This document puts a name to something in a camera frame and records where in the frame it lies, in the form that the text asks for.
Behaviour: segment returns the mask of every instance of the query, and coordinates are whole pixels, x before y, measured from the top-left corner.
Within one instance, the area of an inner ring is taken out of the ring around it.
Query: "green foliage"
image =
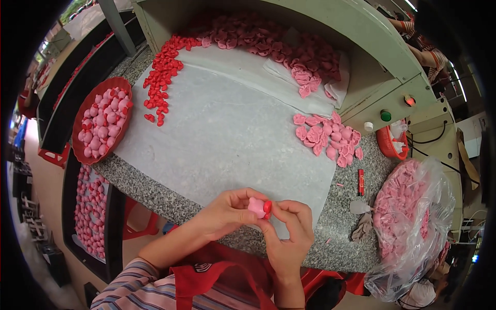
[[[82,7],[86,3],[86,0],[73,0],[67,9],[61,14],[61,22],[62,25],[65,25],[69,22],[69,17],[76,13],[77,9]]]

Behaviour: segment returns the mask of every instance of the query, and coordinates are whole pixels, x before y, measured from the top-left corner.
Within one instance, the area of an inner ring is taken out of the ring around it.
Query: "shirt sleeve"
[[[158,271],[142,258],[133,259],[91,303],[91,310],[100,309],[120,298],[157,281]]]
[[[408,33],[411,36],[415,34],[415,28],[413,26],[414,23],[412,23],[411,21],[400,21],[400,22],[404,32]]]
[[[444,66],[448,62],[448,58],[446,58],[446,56],[438,49],[433,49],[431,51],[431,54],[434,57],[436,69],[441,70],[442,68],[444,68]]]

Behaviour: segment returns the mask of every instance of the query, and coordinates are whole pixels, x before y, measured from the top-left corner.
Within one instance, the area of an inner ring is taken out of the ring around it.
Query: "pile of pink plastic pieces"
[[[243,47],[252,54],[272,57],[291,70],[291,76],[300,85],[302,98],[317,91],[322,82],[341,80],[340,54],[318,35],[302,33],[298,38],[300,44],[291,47],[282,42],[288,29],[258,16],[256,12],[218,16],[213,19],[212,27],[197,37],[203,47],[216,43],[221,49]]]
[[[332,112],[331,119],[316,114],[306,117],[298,113],[293,116],[293,122],[300,125],[296,128],[296,137],[303,142],[304,146],[311,147],[316,156],[319,156],[322,150],[327,148],[325,150],[327,157],[336,161],[341,168],[351,166],[353,155],[360,160],[363,159],[362,148],[355,149],[360,143],[362,135],[350,126],[341,124],[341,117],[336,112]]]
[[[82,129],[77,135],[84,143],[84,156],[99,158],[114,145],[126,120],[127,110],[133,106],[126,90],[107,89],[95,96],[95,103],[84,111]]]
[[[421,215],[418,214],[418,208],[419,199],[429,185],[416,178],[420,164],[413,159],[401,162],[377,194],[372,218],[382,259],[394,260],[400,257],[416,225],[420,225],[422,239],[427,238],[429,208]]]
[[[90,181],[92,168],[88,165],[82,165],[79,170],[77,181],[76,208],[74,210],[74,220],[76,221],[77,238],[86,250],[95,256],[105,258],[105,208],[107,203],[107,194],[103,183],[109,181],[103,176],[98,176]]]

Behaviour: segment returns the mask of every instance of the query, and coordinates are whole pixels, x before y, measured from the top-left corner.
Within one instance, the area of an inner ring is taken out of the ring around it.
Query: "person's right hand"
[[[311,209],[298,201],[274,201],[272,214],[286,224],[289,239],[279,240],[269,221],[257,221],[265,238],[269,262],[279,281],[299,281],[300,267],[314,240]]]

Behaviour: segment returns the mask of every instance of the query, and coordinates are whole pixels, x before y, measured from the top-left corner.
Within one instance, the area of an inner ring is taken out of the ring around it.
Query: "scalloped red bowl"
[[[86,156],[84,156],[84,144],[83,142],[79,141],[77,138],[77,135],[82,129],[81,122],[84,117],[84,111],[86,111],[86,109],[89,109],[91,105],[95,103],[96,95],[103,95],[103,93],[105,93],[107,89],[114,88],[116,86],[118,86],[120,89],[127,90],[129,101],[132,100],[131,85],[125,78],[117,76],[117,77],[111,77],[98,84],[95,88],[93,88],[93,90],[84,99],[83,103],[81,104],[81,107],[79,107],[79,111],[77,112],[76,119],[74,120],[74,125],[72,126],[72,148],[74,150],[74,155],[76,156],[77,160],[82,164],[92,165],[94,163],[98,163],[99,161],[105,159],[119,145],[120,141],[124,138],[124,134],[127,128],[129,127],[129,121],[131,120],[132,110],[133,110],[132,108],[127,111],[127,116],[124,125],[121,128],[119,134],[117,135],[114,145],[112,145],[112,147],[109,148],[109,150],[99,158],[96,159],[93,157],[87,158]]]

